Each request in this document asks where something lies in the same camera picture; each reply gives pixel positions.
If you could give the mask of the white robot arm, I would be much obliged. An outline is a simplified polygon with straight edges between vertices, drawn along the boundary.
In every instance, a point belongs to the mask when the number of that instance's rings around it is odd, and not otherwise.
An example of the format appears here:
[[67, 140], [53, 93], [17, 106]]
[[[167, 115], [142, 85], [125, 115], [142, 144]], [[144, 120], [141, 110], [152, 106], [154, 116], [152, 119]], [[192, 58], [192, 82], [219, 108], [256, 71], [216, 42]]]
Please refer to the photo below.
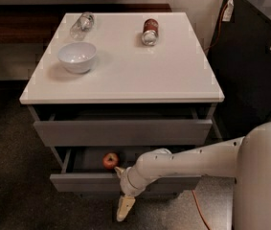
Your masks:
[[115, 169], [124, 193], [117, 220], [122, 221], [135, 197], [154, 181], [169, 176], [232, 177], [234, 229], [271, 230], [271, 122], [246, 136], [199, 149], [172, 153], [156, 149], [139, 156], [126, 169]]

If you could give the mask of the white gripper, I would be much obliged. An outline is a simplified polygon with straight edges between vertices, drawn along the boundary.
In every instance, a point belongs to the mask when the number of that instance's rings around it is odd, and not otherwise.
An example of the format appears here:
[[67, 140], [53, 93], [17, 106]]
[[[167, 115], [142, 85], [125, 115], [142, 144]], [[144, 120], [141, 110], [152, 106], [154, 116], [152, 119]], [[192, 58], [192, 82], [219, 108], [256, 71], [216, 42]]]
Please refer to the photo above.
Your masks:
[[140, 195], [153, 180], [143, 178], [132, 167], [125, 169], [116, 166], [114, 170], [120, 178], [120, 186], [125, 194], [120, 196], [116, 220], [123, 221], [135, 204], [136, 199], [134, 197]]

